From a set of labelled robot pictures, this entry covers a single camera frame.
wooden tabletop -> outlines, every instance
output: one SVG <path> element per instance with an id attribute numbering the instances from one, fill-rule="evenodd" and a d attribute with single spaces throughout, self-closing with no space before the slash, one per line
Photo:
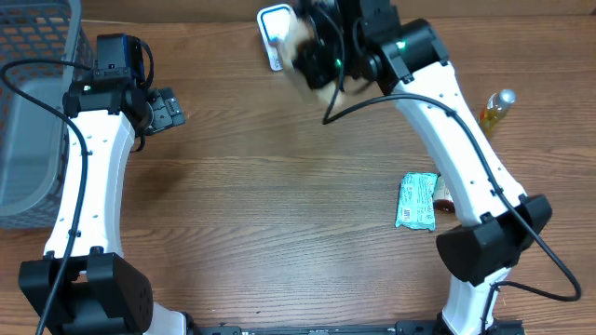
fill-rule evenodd
<path id="1" fill-rule="evenodd" d="M 432 23 L 471 109 L 501 88 L 518 93 L 494 149 L 529 194 L 548 196 L 554 216 L 542 235 L 584 289 L 581 302 L 561 303 L 504 288 L 497 317 L 523 320 L 532 335 L 596 332 L 596 17 Z M 200 325 L 242 327 L 387 324 L 440 311 L 450 275 L 435 238 L 457 222 L 440 214 L 435 233 L 394 227 L 403 175 L 436 167 L 390 104 L 322 126 L 324 106 L 268 70 L 252 23 L 84 28 L 92 39 L 145 40 L 155 86 L 172 86 L 187 116 L 148 139 L 125 178 L 126 258 L 158 302 Z M 34 332 L 17 275 L 49 233 L 0 232 L 0 334 Z M 572 292 L 537 246 L 511 278 Z"/>

small glass bottle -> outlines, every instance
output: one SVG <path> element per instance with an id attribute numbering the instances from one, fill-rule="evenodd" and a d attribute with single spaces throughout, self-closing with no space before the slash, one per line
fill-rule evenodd
<path id="1" fill-rule="evenodd" d="M 513 90 L 503 89 L 499 93 L 493 94 L 488 100 L 486 108 L 482 110 L 478 119 L 478 123 L 486 138 L 490 139 L 493 136 L 494 127 L 499 121 L 505 118 L 511 106 L 515 103 L 515 99 L 516 96 Z"/>

wood grain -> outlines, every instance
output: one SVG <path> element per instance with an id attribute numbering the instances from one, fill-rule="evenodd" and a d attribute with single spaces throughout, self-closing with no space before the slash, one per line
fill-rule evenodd
<path id="1" fill-rule="evenodd" d="M 392 0 L 404 18 L 588 15 L 596 0 Z M 255 21 L 275 0 L 85 0 L 84 19 L 137 23 Z"/>
<path id="2" fill-rule="evenodd" d="M 496 315 L 524 320 L 532 335 L 593 333 L 596 18 L 432 23 L 472 109 L 500 88 L 518 92 L 494 148 L 528 193 L 549 197 L 555 214 L 543 236 L 585 291 L 581 302 L 562 304 L 506 288 Z M 398 112 L 382 104 L 322 126 L 324 106 L 304 104 L 267 69 L 253 23 L 84 28 L 91 38 L 124 31 L 146 40 L 155 85 L 172 86 L 188 116 L 184 127 L 148 139 L 125 178 L 125 253 L 157 300 L 201 325 L 434 318 L 449 285 L 435 238 L 457 222 L 440 214 L 433 234 L 393 227 L 401 177 L 436 170 Z M 0 232 L 0 334 L 34 331 L 38 318 L 17 275 L 48 235 Z M 536 247 L 512 278 L 571 290 Z"/>

